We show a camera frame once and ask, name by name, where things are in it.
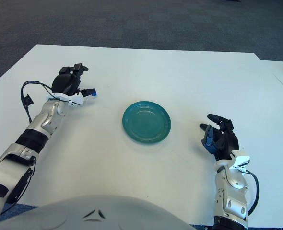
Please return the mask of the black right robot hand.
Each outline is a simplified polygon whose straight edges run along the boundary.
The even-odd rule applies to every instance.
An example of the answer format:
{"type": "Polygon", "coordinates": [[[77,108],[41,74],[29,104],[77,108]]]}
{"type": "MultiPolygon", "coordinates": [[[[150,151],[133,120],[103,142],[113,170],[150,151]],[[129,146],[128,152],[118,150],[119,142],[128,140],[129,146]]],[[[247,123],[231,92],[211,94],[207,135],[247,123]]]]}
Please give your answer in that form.
{"type": "Polygon", "coordinates": [[[202,145],[210,154],[214,155],[216,161],[231,160],[232,151],[239,150],[232,121],[214,114],[208,114],[207,117],[217,124],[219,129],[210,124],[201,123],[200,128],[205,132],[201,140],[202,145]]]}

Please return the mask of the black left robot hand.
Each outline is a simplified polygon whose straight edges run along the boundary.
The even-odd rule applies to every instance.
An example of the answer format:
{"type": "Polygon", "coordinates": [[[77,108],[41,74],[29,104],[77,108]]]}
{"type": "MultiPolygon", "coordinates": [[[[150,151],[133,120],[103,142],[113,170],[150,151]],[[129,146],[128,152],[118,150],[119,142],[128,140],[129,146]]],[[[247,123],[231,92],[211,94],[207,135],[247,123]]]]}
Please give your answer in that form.
{"type": "Polygon", "coordinates": [[[58,76],[54,79],[51,89],[52,95],[57,97],[96,96],[96,89],[80,89],[81,76],[89,69],[82,63],[75,64],[73,67],[62,67],[58,76]]]}

